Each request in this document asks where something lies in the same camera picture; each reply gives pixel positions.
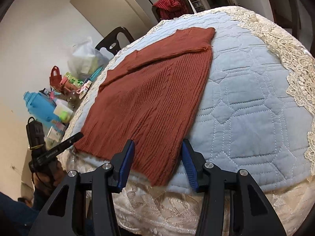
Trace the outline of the person's left hand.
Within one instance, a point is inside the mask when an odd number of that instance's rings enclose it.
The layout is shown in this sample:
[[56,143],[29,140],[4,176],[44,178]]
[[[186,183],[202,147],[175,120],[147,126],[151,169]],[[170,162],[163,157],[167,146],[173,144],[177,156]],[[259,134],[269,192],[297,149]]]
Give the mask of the person's left hand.
[[66,176],[66,171],[63,169],[59,160],[55,162],[53,169],[53,180],[45,173],[36,172],[32,174],[32,181],[35,188],[43,191],[46,195],[50,195]]

